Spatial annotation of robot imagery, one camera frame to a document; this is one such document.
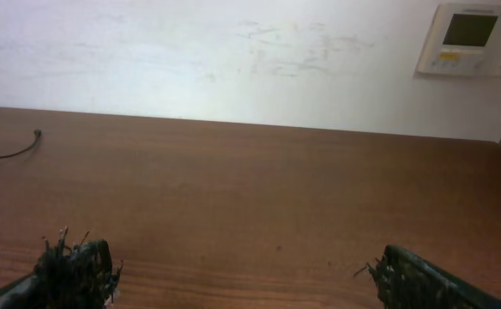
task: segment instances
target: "yellow button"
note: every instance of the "yellow button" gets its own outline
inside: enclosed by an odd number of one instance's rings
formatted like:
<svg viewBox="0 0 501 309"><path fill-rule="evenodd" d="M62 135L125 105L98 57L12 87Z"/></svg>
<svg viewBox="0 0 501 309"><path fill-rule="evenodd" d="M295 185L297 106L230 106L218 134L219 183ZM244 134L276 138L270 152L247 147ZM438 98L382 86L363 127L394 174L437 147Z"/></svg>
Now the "yellow button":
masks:
<svg viewBox="0 0 501 309"><path fill-rule="evenodd" d="M458 61L460 60L460 54L451 52L442 52L439 54L439 59Z"/></svg>

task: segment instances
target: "lcd screen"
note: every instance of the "lcd screen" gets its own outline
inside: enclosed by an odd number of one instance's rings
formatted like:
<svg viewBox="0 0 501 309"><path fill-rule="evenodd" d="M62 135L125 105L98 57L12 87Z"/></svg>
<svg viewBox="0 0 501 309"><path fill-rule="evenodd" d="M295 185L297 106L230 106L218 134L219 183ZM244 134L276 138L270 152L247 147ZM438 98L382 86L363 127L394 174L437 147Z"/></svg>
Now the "lcd screen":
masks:
<svg viewBox="0 0 501 309"><path fill-rule="evenodd" d="M484 47L497 19L492 15L454 14L443 44Z"/></svg>

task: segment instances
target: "black cable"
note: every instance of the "black cable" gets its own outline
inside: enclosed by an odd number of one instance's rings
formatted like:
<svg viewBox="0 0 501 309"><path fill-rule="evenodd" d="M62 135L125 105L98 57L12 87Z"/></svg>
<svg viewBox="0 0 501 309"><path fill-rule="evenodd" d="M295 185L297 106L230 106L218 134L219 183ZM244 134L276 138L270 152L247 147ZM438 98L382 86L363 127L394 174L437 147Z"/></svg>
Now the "black cable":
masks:
<svg viewBox="0 0 501 309"><path fill-rule="evenodd" d="M35 134L35 140L33 141L33 143L31 145L29 145L29 147L23 149L23 150L20 150L18 151L17 153L15 154L7 154L7 155L0 155L0 159L6 159L6 158L10 158L10 157L13 157L13 156L16 156L16 155L20 155L20 154L23 154L25 153L26 151L28 151L29 149L35 147L35 145L37 145L37 142L39 141L39 139L41 138L41 130L39 129L35 129L33 131L33 133Z"/></svg>

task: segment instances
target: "white wall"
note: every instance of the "white wall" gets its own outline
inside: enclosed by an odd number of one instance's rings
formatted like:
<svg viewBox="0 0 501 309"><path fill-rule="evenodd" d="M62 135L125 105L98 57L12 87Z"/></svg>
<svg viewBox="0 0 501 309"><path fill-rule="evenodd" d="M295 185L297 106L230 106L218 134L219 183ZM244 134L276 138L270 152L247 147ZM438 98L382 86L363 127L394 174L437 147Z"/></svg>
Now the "white wall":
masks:
<svg viewBox="0 0 501 309"><path fill-rule="evenodd" d="M0 0L0 106L497 141L501 79L414 74L438 4Z"/></svg>

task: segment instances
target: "table surface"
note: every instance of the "table surface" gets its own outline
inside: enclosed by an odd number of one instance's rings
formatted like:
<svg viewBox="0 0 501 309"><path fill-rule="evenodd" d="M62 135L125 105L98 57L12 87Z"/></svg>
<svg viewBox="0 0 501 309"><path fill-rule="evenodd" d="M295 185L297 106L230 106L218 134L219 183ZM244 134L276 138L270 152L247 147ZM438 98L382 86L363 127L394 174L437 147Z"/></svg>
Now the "table surface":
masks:
<svg viewBox="0 0 501 309"><path fill-rule="evenodd" d="M0 108L0 287L69 226L124 260L117 308L382 308L387 244L501 298L501 147Z"/></svg>

